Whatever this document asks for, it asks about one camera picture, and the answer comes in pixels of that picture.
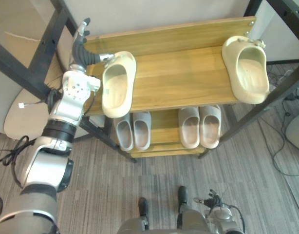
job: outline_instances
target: wall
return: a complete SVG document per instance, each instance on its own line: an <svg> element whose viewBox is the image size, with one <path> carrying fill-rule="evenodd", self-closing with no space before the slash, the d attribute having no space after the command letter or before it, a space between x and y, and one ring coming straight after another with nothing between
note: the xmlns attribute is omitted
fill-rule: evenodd
<svg viewBox="0 0 299 234"><path fill-rule="evenodd" d="M264 40L268 61L299 59L299 40L266 0L262 1L256 17L250 37Z"/></svg>
<svg viewBox="0 0 299 234"><path fill-rule="evenodd" d="M41 38L46 24L29 0L0 0L0 44L6 48L4 32L35 39ZM0 132L6 114L21 86L0 72Z"/></svg>
<svg viewBox="0 0 299 234"><path fill-rule="evenodd" d="M77 23L91 18L92 35L243 16L249 0L66 0Z"/></svg>

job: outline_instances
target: shoe rack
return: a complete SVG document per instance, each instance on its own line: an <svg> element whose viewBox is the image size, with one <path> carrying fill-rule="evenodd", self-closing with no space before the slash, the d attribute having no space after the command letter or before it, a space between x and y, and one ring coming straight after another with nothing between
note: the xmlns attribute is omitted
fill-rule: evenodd
<svg viewBox="0 0 299 234"><path fill-rule="evenodd" d="M231 36L248 36L255 17L203 21L90 38L95 53L130 51L137 61L131 112L150 111L151 146L131 150L132 157L201 154L180 141L178 109L186 106L236 103L221 46ZM102 77L103 65L87 73ZM88 115L101 115L102 89Z"/></svg>

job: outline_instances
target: gray carpet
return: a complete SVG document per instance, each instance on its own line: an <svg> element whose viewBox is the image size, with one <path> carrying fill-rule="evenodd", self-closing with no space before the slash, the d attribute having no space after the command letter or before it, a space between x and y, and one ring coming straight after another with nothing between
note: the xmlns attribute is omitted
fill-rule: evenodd
<svg viewBox="0 0 299 234"><path fill-rule="evenodd" d="M271 72L284 74L295 65L276 65ZM299 101L285 103L291 116L299 113ZM233 105L232 116L223 112L223 132L252 106ZM280 129L281 102L263 116ZM281 138L261 121L271 149ZM0 136L0 149L12 148L13 140ZM299 234L299 177L281 175L272 165L257 122L240 131L203 159L196 156L162 156L138 159L132 164L99 140L90 138L74 144L72 182L59 194L58 224L63 234L115 234L126 219L137 217L137 200L149 201L150 228L175 228L177 188L186 185L190 197L207 198L210 188L224 202L242 211L249 234ZM20 169L25 154L19 158ZM277 157L285 172L299 174L299 150L286 144ZM0 196L5 202L19 193L11 168L0 165ZM205 207L189 201L194 209Z"/></svg>

